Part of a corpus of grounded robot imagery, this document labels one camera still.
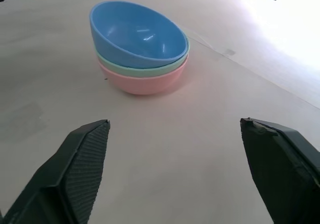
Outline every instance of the bowl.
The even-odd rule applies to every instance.
[[[90,12],[98,53],[131,68],[156,68],[173,63],[187,51],[185,34],[162,14],[139,4],[107,1]]]
[[[124,76],[107,69],[100,62],[99,65],[106,78],[117,88],[131,94],[147,95],[159,93],[177,81],[186,66],[188,57],[187,55],[183,64],[174,71],[146,78]]]
[[[98,57],[98,60],[100,63],[106,67],[108,70],[115,72],[117,74],[121,74],[124,76],[130,76],[130,77],[154,77],[154,76],[160,76],[166,73],[170,73],[171,71],[177,69],[186,59],[189,50],[190,50],[190,43],[187,38],[187,45],[188,49],[184,56],[182,56],[180,59],[178,59],[176,62],[173,62],[171,64],[168,64],[166,66],[158,67],[158,68],[128,68],[128,67],[123,67],[120,65],[117,65],[115,63],[112,63],[105,58],[103,58],[97,50],[95,50],[96,55]]]

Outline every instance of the blue bowl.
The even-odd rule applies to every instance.
[[[125,1],[107,1],[90,13],[98,53],[131,68],[156,68],[173,63],[187,51],[184,33],[162,14]]]

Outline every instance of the pink bowl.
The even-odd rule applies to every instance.
[[[161,92],[171,86],[175,81],[177,81],[185,68],[188,57],[189,55],[186,57],[182,65],[180,65],[177,69],[171,71],[170,73],[145,78],[123,76],[121,74],[110,71],[100,62],[99,65],[106,78],[114,86],[128,93],[147,95]]]

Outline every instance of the table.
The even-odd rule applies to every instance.
[[[99,1],[0,4],[2,213],[70,131],[109,119],[89,223],[272,223],[239,121],[289,126],[320,150],[317,33],[286,26],[297,18],[273,0],[129,0],[171,18],[192,47],[174,87],[136,97],[98,68],[88,14]]]

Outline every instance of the plastic bowl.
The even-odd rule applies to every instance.
[[[147,95],[159,93],[177,81],[186,66],[188,57],[189,56],[187,56],[183,64],[174,71],[161,76],[147,78],[124,76],[112,72],[100,62],[99,65],[106,78],[117,88],[131,94]]]
[[[117,65],[115,63],[112,63],[112,62],[106,60],[97,52],[97,50],[95,52],[96,52],[96,55],[97,55],[100,63],[112,72],[115,72],[117,74],[121,74],[124,76],[130,76],[130,77],[140,77],[140,78],[154,77],[154,76],[160,76],[160,75],[163,75],[166,73],[170,73],[171,71],[177,69],[185,61],[185,59],[189,53],[189,50],[190,50],[190,44],[189,44],[188,38],[187,38],[187,42],[188,42],[188,49],[187,49],[186,53],[184,54],[184,56],[182,56],[176,62],[173,62],[173,63],[168,64],[166,66],[158,67],[158,68],[123,67],[123,66]]]
[[[173,63],[187,51],[185,34],[162,14],[125,1],[94,6],[90,25],[99,54],[117,65],[156,68]]]

